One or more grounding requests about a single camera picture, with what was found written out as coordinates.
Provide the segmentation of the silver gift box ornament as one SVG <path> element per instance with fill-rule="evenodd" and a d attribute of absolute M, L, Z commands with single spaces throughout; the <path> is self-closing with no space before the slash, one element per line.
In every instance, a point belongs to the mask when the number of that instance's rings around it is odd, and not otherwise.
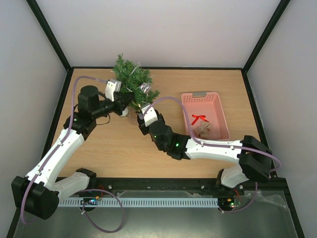
<path fill-rule="evenodd" d="M 140 86 L 139 89 L 141 90 L 141 92 L 143 92 L 144 94 L 148 94 L 152 88 L 150 86 L 150 84 L 143 82 Z"/>

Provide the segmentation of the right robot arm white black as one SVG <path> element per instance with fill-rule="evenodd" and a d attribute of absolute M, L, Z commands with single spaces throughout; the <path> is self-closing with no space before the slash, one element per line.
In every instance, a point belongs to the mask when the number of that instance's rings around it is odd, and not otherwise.
<path fill-rule="evenodd" d="M 173 132 L 157 111 L 153 116 L 138 114 L 137 121 L 141 132 L 151 136 L 157 149 L 173 159 L 212 159 L 233 163 L 232 167 L 218 173 L 216 189 L 221 194 L 227 194 L 246 181 L 266 183 L 270 180 L 272 152 L 253 136 L 246 135 L 235 141 L 192 138 Z"/>

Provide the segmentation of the pink plastic basket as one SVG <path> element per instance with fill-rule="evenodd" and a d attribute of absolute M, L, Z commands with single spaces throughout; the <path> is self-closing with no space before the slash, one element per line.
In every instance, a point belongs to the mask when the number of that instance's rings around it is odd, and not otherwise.
<path fill-rule="evenodd" d="M 192 114 L 205 115 L 206 120 L 213 125 L 209 140 L 229 140 L 229 130 L 217 92 L 183 93 L 181 102 L 187 111 L 190 122 L 187 124 L 186 118 L 184 118 L 187 135 L 190 135 L 190 130 L 194 131 L 194 128 L 202 122 L 202 120 L 198 120 L 194 125 L 191 125 L 194 119 Z"/>

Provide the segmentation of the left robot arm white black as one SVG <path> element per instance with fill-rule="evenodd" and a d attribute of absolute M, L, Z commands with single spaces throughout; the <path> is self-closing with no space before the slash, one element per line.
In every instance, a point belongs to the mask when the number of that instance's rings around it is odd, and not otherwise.
<path fill-rule="evenodd" d="M 23 178 L 17 176 L 11 183 L 16 207 L 46 220 L 59 202 L 94 186 L 96 173 L 83 168 L 65 179 L 56 179 L 72 154 L 95 129 L 96 120 L 111 113 L 126 115 L 133 99 L 133 93 L 120 93 L 110 83 L 104 93 L 95 86 L 83 87 L 55 144 L 33 170 Z"/>

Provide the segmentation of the small green christmas tree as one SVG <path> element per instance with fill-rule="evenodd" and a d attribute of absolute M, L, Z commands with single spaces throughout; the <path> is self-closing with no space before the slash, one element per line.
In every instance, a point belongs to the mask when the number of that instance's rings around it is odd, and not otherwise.
<path fill-rule="evenodd" d="M 152 87 L 150 71 L 142 68 L 140 63 L 124 59 L 123 54 L 119 54 L 112 71 L 115 79 L 121 82 L 120 93 L 134 94 L 129 104 L 134 110 L 139 111 L 143 105 L 153 103 L 159 96 L 159 90 Z"/>

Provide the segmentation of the clear string lights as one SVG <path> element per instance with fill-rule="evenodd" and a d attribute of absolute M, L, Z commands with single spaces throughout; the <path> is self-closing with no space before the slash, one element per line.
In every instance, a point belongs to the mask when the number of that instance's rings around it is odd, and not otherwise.
<path fill-rule="evenodd" d="M 139 86 L 146 82 L 152 84 L 150 71 L 142 69 L 139 63 L 134 63 L 130 60 L 118 58 L 112 70 L 115 74 L 115 79 L 121 81 L 121 93 L 139 93 Z"/>

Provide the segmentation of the white ball ornament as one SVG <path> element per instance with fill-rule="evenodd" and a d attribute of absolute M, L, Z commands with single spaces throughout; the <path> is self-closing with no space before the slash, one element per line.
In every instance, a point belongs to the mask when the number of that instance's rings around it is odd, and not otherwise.
<path fill-rule="evenodd" d="M 128 109 L 128 107 L 126 107 L 126 108 L 122 111 L 121 117 L 127 117 L 127 116 L 129 116 L 129 109 Z"/>

